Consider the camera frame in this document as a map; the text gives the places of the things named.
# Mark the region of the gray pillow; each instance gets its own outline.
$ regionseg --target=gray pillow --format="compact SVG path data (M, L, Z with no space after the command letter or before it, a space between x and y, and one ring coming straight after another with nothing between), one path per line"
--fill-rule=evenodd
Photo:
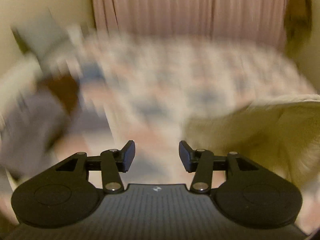
M65 32L52 18L50 10L15 27L20 38L42 60L52 47L68 39Z

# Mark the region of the circular cover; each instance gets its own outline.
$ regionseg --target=circular cover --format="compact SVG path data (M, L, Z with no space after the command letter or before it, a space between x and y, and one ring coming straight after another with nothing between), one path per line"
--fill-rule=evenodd
M11 199L21 222L43 228L82 220L94 211L98 201L98 192L91 183L65 174L47 180L31 179L19 186Z
M300 191L291 183L260 171L241 172L216 191L220 211L236 223L252 228L279 228L295 221Z

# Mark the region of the green cloth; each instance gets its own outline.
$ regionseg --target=green cloth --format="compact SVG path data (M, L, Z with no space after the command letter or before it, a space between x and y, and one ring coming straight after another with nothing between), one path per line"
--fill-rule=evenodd
M311 0L289 0L284 17L287 33L286 54L292 57L310 38L312 30Z

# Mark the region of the bed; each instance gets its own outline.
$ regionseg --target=bed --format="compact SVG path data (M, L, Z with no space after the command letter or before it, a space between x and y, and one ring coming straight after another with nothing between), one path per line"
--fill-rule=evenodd
M102 129L66 134L57 141L53 164L75 152L97 155L134 140L135 160L121 174L125 185L189 187L193 175L181 164L178 143L190 116L224 117L257 100L283 95L308 95L299 100L320 102L294 62L282 54L287 0L241 0L242 13L228 0L176 0L176 13L163 17L144 7L146 1L94 0L97 32L46 66L53 75L71 73L80 80L81 107L108 120ZM170 11L166 0L151 1L162 12ZM245 5L255 1L260 6L250 11ZM193 6L204 10L198 13ZM223 180L223 173L214 172L212 186ZM102 187L98 172L91 172L89 181ZM314 219L300 226L311 233L317 223Z

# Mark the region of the metal screw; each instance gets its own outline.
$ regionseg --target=metal screw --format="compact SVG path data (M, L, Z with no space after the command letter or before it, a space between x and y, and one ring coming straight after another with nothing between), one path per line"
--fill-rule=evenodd
M209 188L209 185L204 183L204 182L197 182L195 184L192 185L192 187L195 189L195 190L198 190L198 191L204 191L206 189Z
M110 183L105 185L105 188L107 190L116 191L116 190L121 188L121 185L119 183L117 183L117 182L110 182Z

